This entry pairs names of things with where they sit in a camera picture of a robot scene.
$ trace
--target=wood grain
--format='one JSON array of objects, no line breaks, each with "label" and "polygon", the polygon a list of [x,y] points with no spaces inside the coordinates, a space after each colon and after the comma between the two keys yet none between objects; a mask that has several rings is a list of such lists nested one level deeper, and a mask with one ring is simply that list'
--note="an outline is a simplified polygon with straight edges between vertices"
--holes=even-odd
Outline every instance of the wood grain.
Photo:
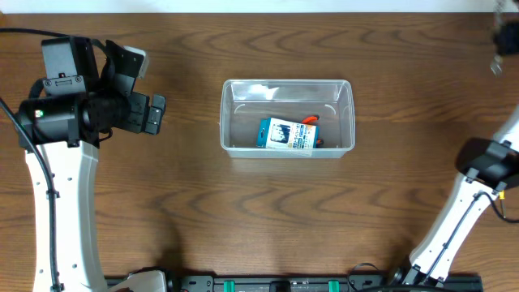
[{"label": "wood grain", "polygon": [[[6,26],[147,50],[136,90],[159,92],[158,136],[115,131],[100,150],[96,210],[105,274],[161,264],[226,274],[338,274],[397,264],[428,231],[457,151],[517,103],[517,60],[489,69],[491,15],[7,15]],[[0,95],[13,109],[45,75],[38,36],[0,36]],[[357,143],[340,160],[231,160],[219,144],[227,79],[347,79]],[[0,115],[0,290],[32,287],[32,189]],[[517,191],[507,211],[519,217]],[[519,286],[519,229],[487,210],[454,272]]]}]

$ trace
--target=clear plastic container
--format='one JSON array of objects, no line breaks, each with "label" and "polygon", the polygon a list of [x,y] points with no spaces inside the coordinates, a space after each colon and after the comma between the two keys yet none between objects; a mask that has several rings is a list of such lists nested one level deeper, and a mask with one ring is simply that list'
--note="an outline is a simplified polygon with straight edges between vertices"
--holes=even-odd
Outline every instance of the clear plastic container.
[{"label": "clear plastic container", "polygon": [[[301,122],[319,115],[323,145],[312,149],[256,147],[260,122]],[[340,158],[355,145],[351,85],[345,80],[231,79],[221,95],[220,141],[231,157]]]}]

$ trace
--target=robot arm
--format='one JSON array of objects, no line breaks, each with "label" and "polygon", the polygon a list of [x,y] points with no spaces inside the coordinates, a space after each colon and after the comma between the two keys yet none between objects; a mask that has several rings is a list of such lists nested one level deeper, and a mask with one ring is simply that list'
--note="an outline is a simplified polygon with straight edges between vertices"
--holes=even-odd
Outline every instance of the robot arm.
[{"label": "robot arm", "polygon": [[[101,77],[93,45],[107,55]],[[97,252],[93,199],[98,148],[112,135],[112,127],[158,134],[165,98],[155,95],[150,105],[149,97],[133,92],[135,80],[144,76],[148,66],[148,56],[142,50],[120,47],[112,41],[104,46],[98,40],[74,36],[42,41],[42,50],[47,78],[39,81],[42,85],[36,88],[40,90],[32,90],[13,118],[20,131],[20,146],[27,149],[26,162],[34,187],[33,290],[106,292]],[[38,98],[43,88],[46,97]],[[109,135],[100,139],[100,133]],[[55,194],[49,194],[33,145],[52,174]],[[56,220],[49,216],[51,212]],[[138,273],[112,290],[122,287],[134,292],[164,292],[165,274]]]},{"label": "robot arm", "polygon": [[518,150],[519,107],[493,140],[471,139],[465,144],[457,158],[460,173],[452,193],[427,236],[411,252],[410,269],[401,283],[443,285],[454,256],[490,200],[519,184]]}]

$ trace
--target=plastic box rim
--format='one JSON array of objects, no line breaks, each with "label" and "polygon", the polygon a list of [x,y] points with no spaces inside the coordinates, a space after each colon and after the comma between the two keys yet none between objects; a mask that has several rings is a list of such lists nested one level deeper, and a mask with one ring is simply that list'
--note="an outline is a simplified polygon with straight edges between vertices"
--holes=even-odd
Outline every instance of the plastic box rim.
[{"label": "plastic box rim", "polygon": [[221,125],[223,124],[222,116],[223,116],[223,109],[224,109],[224,97],[225,97],[225,90],[230,86],[231,83],[235,81],[241,81],[241,82],[247,82],[247,81],[287,81],[287,82],[305,82],[305,81],[335,81],[335,82],[342,82],[344,86],[348,88],[348,100],[351,105],[351,115],[350,115],[350,128],[352,128],[352,139],[351,139],[351,146],[348,148],[313,148],[312,151],[318,151],[318,152],[337,152],[337,151],[344,151],[348,152],[351,151],[355,147],[355,107],[354,107],[354,99],[353,99],[353,93],[351,89],[351,83],[344,79],[228,79],[224,82],[224,85],[221,90],[221,101],[220,101],[220,145],[225,151],[261,151],[261,152],[301,152],[301,151],[308,151],[309,149],[273,149],[273,148],[248,148],[248,147],[227,147],[224,145],[224,137],[221,129]]}]

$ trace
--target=wire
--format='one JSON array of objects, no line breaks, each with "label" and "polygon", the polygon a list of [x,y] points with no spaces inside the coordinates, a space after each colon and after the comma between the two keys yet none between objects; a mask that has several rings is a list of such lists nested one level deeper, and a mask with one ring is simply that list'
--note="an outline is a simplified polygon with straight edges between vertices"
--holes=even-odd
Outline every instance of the wire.
[{"label": "wire", "polygon": [[420,285],[386,285],[386,286],[377,286],[377,287],[369,287],[361,290],[357,290],[358,292],[379,292],[379,291],[421,291],[421,292],[456,292],[454,290],[449,290],[445,288],[439,287],[430,287],[430,286],[420,286]]},{"label": "wire", "polygon": [[112,131],[112,129],[110,128],[108,130],[108,135],[105,138],[99,139],[99,143],[112,138],[112,135],[114,135],[114,131]]},{"label": "wire", "polygon": [[36,147],[36,145],[32,142],[28,133],[25,131],[24,126],[22,126],[18,119],[16,119],[13,112],[9,109],[9,106],[5,103],[5,101],[0,97],[0,107],[2,110],[6,112],[7,117],[15,124],[18,132],[23,136],[23,138],[27,141],[29,148],[38,163],[40,163],[41,170],[43,171],[43,175],[45,176],[45,181],[47,182],[47,196],[49,198],[49,262],[50,262],[50,275],[52,278],[52,291],[61,291],[61,286],[59,284],[59,275],[58,275],[58,264],[56,261],[56,195],[57,192],[54,189],[54,181],[52,179],[52,175],[49,171],[49,167],[46,165],[43,160],[43,156],[40,151]]},{"label": "wire", "polygon": [[48,31],[42,31],[39,29],[31,29],[31,28],[0,28],[0,32],[30,33],[30,34],[37,34],[37,35],[48,36],[48,37],[70,37],[69,35],[64,34],[64,33],[48,32]]},{"label": "wire", "polygon": [[346,280],[348,281],[348,285],[350,285],[351,288],[353,288],[354,291],[358,291],[358,289],[355,288],[355,282],[350,281],[350,275],[357,268],[360,268],[360,267],[372,267],[372,268],[375,268],[376,271],[379,272],[380,275],[382,275],[382,273],[380,272],[379,268],[377,268],[374,264],[371,264],[371,263],[360,263],[360,264],[355,265],[354,268],[351,269],[350,273],[346,275]]},{"label": "wire", "polygon": [[444,243],[443,248],[442,248],[440,254],[436,257],[436,259],[435,259],[434,263],[432,264],[431,268],[429,268],[429,271],[427,272],[427,275],[425,275],[425,277],[421,281],[422,283],[425,283],[425,281],[427,281],[429,279],[429,277],[431,276],[432,272],[435,270],[436,265],[440,262],[441,257],[444,255],[445,251],[447,251],[448,246],[451,244],[451,241],[454,239],[454,235],[456,235],[457,231],[460,229],[461,223],[463,223],[463,221],[465,220],[465,218],[469,214],[469,211],[472,209],[474,204],[476,204],[476,201],[478,199],[479,199],[479,196],[475,196],[474,199],[472,200],[472,202],[470,202],[470,206],[465,210],[465,212],[463,213],[463,216],[461,216],[461,219],[456,224],[456,227],[454,227],[454,231],[451,233],[451,236],[448,238],[448,241],[446,243]]},{"label": "wire", "polygon": [[36,80],[36,82],[34,82],[34,84],[31,86],[28,99],[40,98],[41,92],[43,91],[43,80],[45,80],[45,78],[39,78]]},{"label": "wire", "polygon": [[479,198],[480,196],[482,195],[485,195],[489,200],[490,200],[490,204],[492,206],[492,208],[494,209],[494,212],[495,214],[497,215],[497,217],[507,223],[519,223],[519,219],[508,219],[507,217],[505,217],[498,209],[497,209],[497,206],[495,206],[495,202],[494,200],[490,197],[490,195],[488,195],[485,191],[480,191],[478,194],[477,194],[477,197]]}]

